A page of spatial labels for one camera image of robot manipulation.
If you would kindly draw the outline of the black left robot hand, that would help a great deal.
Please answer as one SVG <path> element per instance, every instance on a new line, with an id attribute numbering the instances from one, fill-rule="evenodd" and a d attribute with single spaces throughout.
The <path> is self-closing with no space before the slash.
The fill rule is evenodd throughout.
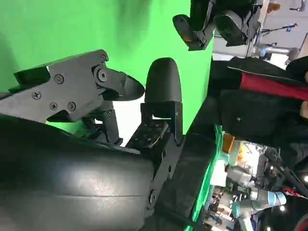
<path id="1" fill-rule="evenodd" d="M 227 47 L 246 45 L 260 27 L 261 0 L 192 0 L 190 16 L 173 17 L 174 27 L 189 51 L 205 50 L 214 31 Z"/>

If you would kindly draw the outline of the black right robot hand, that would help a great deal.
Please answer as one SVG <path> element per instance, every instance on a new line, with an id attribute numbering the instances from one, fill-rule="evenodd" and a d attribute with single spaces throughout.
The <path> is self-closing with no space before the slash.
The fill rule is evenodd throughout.
<path id="1" fill-rule="evenodd" d="M 3 231 L 137 231 L 183 148 L 177 64 L 146 84 L 107 67 L 104 50 L 15 73 L 0 96 Z"/>

